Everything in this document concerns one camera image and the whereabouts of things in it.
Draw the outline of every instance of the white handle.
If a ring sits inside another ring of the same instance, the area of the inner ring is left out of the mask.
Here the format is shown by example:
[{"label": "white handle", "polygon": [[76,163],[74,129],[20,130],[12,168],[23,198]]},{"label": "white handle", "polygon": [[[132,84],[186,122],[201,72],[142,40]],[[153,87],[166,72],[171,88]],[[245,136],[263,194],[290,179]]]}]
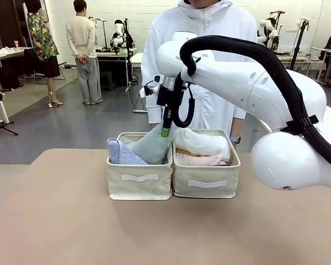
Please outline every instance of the white handle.
[{"label": "white handle", "polygon": [[188,182],[189,187],[198,187],[198,188],[204,188],[204,189],[211,189],[211,188],[218,188],[218,187],[226,187],[227,181],[218,181],[213,183],[204,183],[199,181],[189,181]]},{"label": "white handle", "polygon": [[148,174],[141,177],[136,177],[133,175],[121,175],[122,181],[135,181],[135,182],[144,182],[144,181],[158,181],[158,174]]}]

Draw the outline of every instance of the pink cloth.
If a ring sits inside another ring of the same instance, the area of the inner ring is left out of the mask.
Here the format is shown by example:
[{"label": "pink cloth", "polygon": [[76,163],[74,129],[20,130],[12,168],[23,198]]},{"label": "pink cloth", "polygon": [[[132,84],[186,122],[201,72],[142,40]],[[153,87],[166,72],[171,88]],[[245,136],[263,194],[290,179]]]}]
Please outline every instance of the pink cloth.
[{"label": "pink cloth", "polygon": [[183,153],[176,153],[175,159],[181,166],[225,166],[226,162],[222,161],[218,156],[188,156]]}]

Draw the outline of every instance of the white wall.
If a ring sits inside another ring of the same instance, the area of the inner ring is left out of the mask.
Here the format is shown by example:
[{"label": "white wall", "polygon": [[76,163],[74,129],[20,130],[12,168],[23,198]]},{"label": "white wall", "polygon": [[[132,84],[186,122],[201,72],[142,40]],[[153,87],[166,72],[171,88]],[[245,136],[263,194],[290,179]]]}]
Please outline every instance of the white wall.
[{"label": "white wall", "polygon": [[[65,24],[74,16],[72,0],[45,0],[52,34],[60,52],[60,61],[73,63],[65,35]],[[296,29],[300,17],[310,17],[308,34],[316,36],[314,46],[323,47],[331,35],[331,0],[234,0],[234,3],[254,15],[257,21],[267,18],[270,11],[283,10],[279,24],[284,29]],[[88,15],[105,19],[107,43],[114,33],[114,21],[129,18],[130,34],[139,51],[143,50],[152,20],[163,10],[175,7],[178,0],[87,0]],[[104,45],[102,25],[97,29]]]}]

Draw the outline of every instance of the smartwatch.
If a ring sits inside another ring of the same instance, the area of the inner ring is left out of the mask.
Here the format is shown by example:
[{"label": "smartwatch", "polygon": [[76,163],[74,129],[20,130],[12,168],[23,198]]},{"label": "smartwatch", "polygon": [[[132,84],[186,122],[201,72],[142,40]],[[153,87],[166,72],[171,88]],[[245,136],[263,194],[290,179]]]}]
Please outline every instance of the smartwatch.
[{"label": "smartwatch", "polygon": [[242,141],[241,137],[229,137],[231,142],[235,142],[237,145],[239,145]]}]

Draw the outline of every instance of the clasped hands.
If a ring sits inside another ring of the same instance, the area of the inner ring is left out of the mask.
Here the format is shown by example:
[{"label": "clasped hands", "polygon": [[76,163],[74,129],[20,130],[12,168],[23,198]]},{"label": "clasped hands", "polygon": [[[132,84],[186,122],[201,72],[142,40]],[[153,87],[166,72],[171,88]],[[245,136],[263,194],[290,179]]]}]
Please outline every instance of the clasped hands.
[{"label": "clasped hands", "polygon": [[88,56],[87,55],[76,55],[76,58],[80,61],[80,63],[82,63],[83,65],[85,65],[88,62]]}]

